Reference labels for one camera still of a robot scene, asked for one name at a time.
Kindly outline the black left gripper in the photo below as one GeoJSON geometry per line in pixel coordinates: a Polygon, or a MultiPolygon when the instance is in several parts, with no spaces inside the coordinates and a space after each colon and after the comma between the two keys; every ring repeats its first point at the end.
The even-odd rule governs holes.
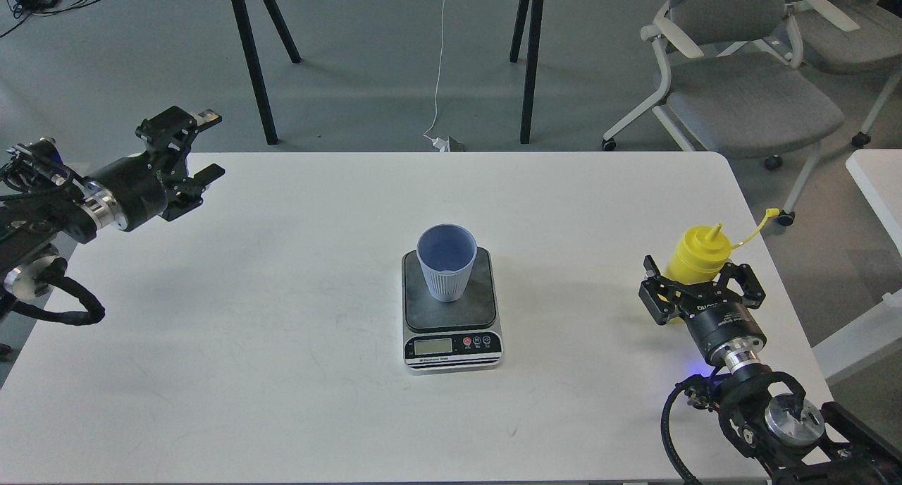
{"type": "Polygon", "coordinates": [[[174,221],[203,203],[203,193],[226,173],[210,164],[187,176],[187,155],[200,132],[219,124],[212,109],[189,113],[169,107],[144,119],[135,134],[144,140],[144,154],[123,157],[85,179],[83,209],[97,228],[114,225],[132,231],[151,218],[174,221]]]}

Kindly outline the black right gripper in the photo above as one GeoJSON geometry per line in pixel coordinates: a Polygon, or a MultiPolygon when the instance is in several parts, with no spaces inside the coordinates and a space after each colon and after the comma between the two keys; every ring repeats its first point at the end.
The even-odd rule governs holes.
{"type": "Polygon", "coordinates": [[[726,263],[712,290],[700,296],[685,283],[663,276],[653,257],[645,256],[643,266],[638,297],[653,321],[663,326],[674,318],[684,320],[708,365],[723,367],[724,347],[735,340],[740,349],[763,349],[767,338],[750,310],[760,308],[766,295],[750,264],[726,263]]]}

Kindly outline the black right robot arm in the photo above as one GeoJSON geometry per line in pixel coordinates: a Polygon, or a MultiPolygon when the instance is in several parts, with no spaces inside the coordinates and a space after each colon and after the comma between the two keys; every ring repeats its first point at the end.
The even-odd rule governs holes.
{"type": "Polygon", "coordinates": [[[743,456],[763,466],[773,484],[898,484],[900,452],[837,402],[822,407],[792,375],[774,372],[758,353],[766,337],[751,314],[765,299],[748,264],[727,263],[714,281],[684,285],[645,257],[638,295],[659,325],[685,321],[712,367],[674,386],[662,409],[660,433],[671,465],[686,484],[699,479],[679,457],[670,413],[680,395],[718,416],[719,427],[743,456]]]}

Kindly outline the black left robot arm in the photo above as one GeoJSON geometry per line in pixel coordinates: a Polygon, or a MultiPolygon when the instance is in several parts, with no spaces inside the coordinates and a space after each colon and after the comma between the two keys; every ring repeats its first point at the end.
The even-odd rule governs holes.
{"type": "Polygon", "coordinates": [[[199,207],[223,168],[212,164],[190,176],[187,155],[197,135],[220,122],[212,110],[172,106],[136,129],[146,144],[142,153],[90,176],[63,163],[54,139],[16,145],[2,167],[2,183],[11,189],[2,197],[2,314],[72,326],[102,321],[99,299],[66,276],[54,238],[64,233],[86,244],[109,225],[132,231],[154,217],[174,221],[199,207]]]}

